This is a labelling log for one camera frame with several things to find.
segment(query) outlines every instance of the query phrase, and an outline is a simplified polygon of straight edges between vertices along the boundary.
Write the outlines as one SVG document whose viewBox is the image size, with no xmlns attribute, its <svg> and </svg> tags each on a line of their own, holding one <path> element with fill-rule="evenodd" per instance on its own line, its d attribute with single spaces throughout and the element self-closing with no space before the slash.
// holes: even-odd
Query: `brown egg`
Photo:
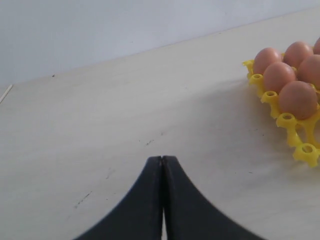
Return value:
<svg viewBox="0 0 320 240">
<path fill-rule="evenodd" d="M 313 84 L 320 89 L 320 55 L 312 55 L 305 59 L 297 70 L 300 81 Z"/>
<path fill-rule="evenodd" d="M 290 113 L 298 120 L 311 117 L 317 111 L 318 97 L 314 88 L 303 81 L 292 81 L 279 93 L 278 103 L 282 113 Z"/>
<path fill-rule="evenodd" d="M 314 44 L 313 52 L 314 54 L 320 54 L 320 37 Z"/>
<path fill-rule="evenodd" d="M 275 62 L 281 62 L 281 53 L 273 47 L 262 49 L 256 56 L 253 62 L 253 74 L 264 74 L 266 68 Z"/>
<path fill-rule="evenodd" d="M 264 90 L 274 91 L 278 94 L 286 84 L 296 79 L 296 73 L 291 66 L 284 62 L 274 62 L 264 71 Z"/>
<path fill-rule="evenodd" d="M 298 69 L 303 60 L 314 54 L 312 47 L 303 41 L 292 43 L 285 51 L 283 61 Z"/>
</svg>

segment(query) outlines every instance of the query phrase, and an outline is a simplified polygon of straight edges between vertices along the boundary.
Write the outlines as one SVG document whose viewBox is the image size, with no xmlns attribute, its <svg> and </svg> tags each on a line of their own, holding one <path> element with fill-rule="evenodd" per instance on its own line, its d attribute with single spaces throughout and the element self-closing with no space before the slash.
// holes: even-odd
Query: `yellow plastic egg holder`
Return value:
<svg viewBox="0 0 320 240">
<path fill-rule="evenodd" d="M 320 120 L 320 106 L 318 104 L 317 112 L 308 119 L 297 120 L 291 113 L 281 113 L 278 105 L 278 94 L 274 91 L 265 91 L 263 80 L 264 77 L 261 74 L 253 74 L 254 60 L 248 60 L 243 62 L 243 65 L 247 67 L 247 78 L 250 85 L 256 85 L 257 96 L 262 103 L 270 105 L 272 118 L 276 119 L 275 124 L 277 127 L 285 128 L 287 133 L 287 144 L 290 147 L 295 147 L 293 158 L 297 161 L 307 162 L 311 168 L 318 166 L 318 158 L 320 155 L 320 142 L 315 138 L 315 126 L 318 120 Z M 306 135 L 306 142 L 303 142 L 297 129 L 304 128 Z"/>
</svg>

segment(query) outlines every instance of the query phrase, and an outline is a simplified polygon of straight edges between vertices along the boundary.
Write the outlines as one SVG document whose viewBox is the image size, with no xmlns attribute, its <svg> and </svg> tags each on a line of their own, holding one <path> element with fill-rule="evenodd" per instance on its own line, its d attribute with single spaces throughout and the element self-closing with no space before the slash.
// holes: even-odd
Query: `white table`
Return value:
<svg viewBox="0 0 320 240">
<path fill-rule="evenodd" d="M 318 239 L 319 168 L 293 161 L 242 61 L 313 44 L 319 22 L 314 8 L 15 85 L 0 105 L 1 239 L 76 237 L 156 155 L 255 233 Z"/>
</svg>

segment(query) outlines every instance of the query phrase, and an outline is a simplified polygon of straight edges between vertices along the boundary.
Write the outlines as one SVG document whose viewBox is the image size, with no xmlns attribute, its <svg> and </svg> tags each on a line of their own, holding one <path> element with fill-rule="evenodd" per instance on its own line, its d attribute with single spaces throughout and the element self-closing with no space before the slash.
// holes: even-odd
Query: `egg tray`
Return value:
<svg viewBox="0 0 320 240">
<path fill-rule="evenodd" d="M 307 162 L 311 168 L 318 166 L 318 158 L 320 155 L 320 142 L 316 141 L 315 127 L 317 121 L 320 120 L 320 106 L 318 104 L 317 111 L 310 118 L 305 120 L 296 119 L 291 113 L 281 113 L 278 105 L 278 94 L 275 91 L 265 91 L 261 74 L 253 74 L 254 60 L 243 62 L 247 67 L 247 78 L 250 85 L 256 85 L 257 96 L 262 103 L 270 105 L 270 115 L 275 119 L 277 127 L 285 128 L 287 134 L 287 144 L 294 147 L 293 158 L 297 161 Z M 303 142 L 297 130 L 303 128 L 306 136 L 306 141 Z"/>
</svg>

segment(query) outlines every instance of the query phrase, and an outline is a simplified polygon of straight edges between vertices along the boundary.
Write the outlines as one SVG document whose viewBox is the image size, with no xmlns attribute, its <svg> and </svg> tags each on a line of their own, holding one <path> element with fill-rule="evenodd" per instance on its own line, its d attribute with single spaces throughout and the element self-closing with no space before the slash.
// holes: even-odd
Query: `white wall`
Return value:
<svg viewBox="0 0 320 240">
<path fill-rule="evenodd" d="M 1 0 L 0 86 L 319 4 L 320 0 Z"/>
</svg>

